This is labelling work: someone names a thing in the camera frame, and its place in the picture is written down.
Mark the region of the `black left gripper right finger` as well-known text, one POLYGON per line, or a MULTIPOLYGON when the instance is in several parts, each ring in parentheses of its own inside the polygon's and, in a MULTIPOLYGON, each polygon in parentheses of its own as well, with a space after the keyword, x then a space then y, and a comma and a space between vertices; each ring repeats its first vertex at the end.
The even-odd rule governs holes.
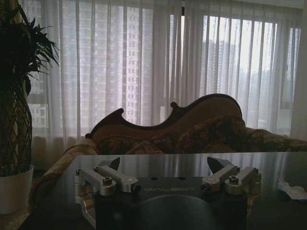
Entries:
POLYGON ((212 193, 224 188, 230 195, 240 195, 243 192, 251 195, 261 193, 259 169, 248 166, 241 170, 228 160, 213 157, 208 157, 207 163, 213 174, 202 178, 202 191, 212 193))

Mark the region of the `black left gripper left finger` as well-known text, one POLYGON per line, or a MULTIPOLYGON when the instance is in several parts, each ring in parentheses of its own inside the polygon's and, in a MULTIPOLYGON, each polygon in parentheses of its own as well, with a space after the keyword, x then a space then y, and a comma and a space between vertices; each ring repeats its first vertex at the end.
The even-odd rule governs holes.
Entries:
POLYGON ((116 158, 109 166, 99 164, 93 168, 77 169, 74 175, 75 194, 87 195, 98 192, 101 195, 113 195, 117 191, 137 194, 138 179, 113 169, 119 163, 120 158, 116 158))

